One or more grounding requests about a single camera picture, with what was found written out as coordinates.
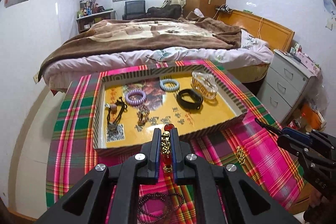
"plaid tablecloth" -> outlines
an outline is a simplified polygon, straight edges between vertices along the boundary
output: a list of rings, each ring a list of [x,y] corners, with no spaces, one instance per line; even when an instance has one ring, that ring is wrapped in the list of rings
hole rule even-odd
[[[194,153],[206,158],[210,163],[226,165],[234,163],[260,185],[283,207],[289,208],[304,187],[303,170],[297,159],[278,148],[276,137],[258,126],[254,118],[260,118],[270,125],[278,126],[259,100],[224,68],[215,66],[207,60],[177,61],[177,65],[204,64],[212,69],[217,77],[245,104],[248,113],[242,123],[232,128],[213,132],[206,137],[192,139],[190,144]],[[47,165],[46,200],[52,206],[80,178],[98,163],[116,165],[138,153],[101,158],[92,148],[92,118],[95,101],[103,76],[130,71],[145,70],[146,66],[137,66],[102,72],[82,77],[73,82],[61,105],[58,119],[50,144]],[[237,147],[241,147],[246,156],[246,163],[240,166],[235,156]],[[170,177],[162,176],[155,186],[140,186],[140,196],[150,192],[180,193],[185,203],[172,216],[170,223],[196,223],[191,186],[174,185]],[[153,203],[149,212],[159,211]]]

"black smart band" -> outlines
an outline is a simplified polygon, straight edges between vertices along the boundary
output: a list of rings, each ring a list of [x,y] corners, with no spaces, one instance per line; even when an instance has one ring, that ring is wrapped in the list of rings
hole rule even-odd
[[[182,95],[188,94],[195,102],[188,102],[182,99]],[[176,101],[178,104],[185,109],[199,109],[203,104],[203,97],[192,89],[181,90],[176,95]]]

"qr code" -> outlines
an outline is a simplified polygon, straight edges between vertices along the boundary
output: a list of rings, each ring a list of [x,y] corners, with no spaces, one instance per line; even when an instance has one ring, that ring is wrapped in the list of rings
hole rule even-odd
[[[125,132],[124,132],[124,125],[118,124],[117,127],[113,129],[107,128],[106,131],[106,141],[107,142],[115,142],[125,140]]]

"headboard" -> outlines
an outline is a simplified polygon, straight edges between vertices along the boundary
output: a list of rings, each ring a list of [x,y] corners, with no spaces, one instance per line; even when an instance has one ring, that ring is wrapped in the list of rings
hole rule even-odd
[[[258,37],[261,17],[238,10],[231,13],[218,12],[217,20],[223,21],[227,25],[236,25],[246,29],[254,37]],[[294,36],[294,32],[278,23],[263,18],[260,29],[261,39],[268,42],[270,49],[288,51]]]

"light blue coil hair tie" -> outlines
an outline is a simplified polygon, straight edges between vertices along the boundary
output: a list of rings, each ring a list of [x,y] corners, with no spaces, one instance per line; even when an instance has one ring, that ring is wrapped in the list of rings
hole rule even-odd
[[[175,86],[166,86],[165,84],[168,84],[168,83],[174,84]],[[172,79],[172,78],[162,79],[160,80],[160,88],[167,92],[173,92],[180,88],[180,83],[177,80]]]

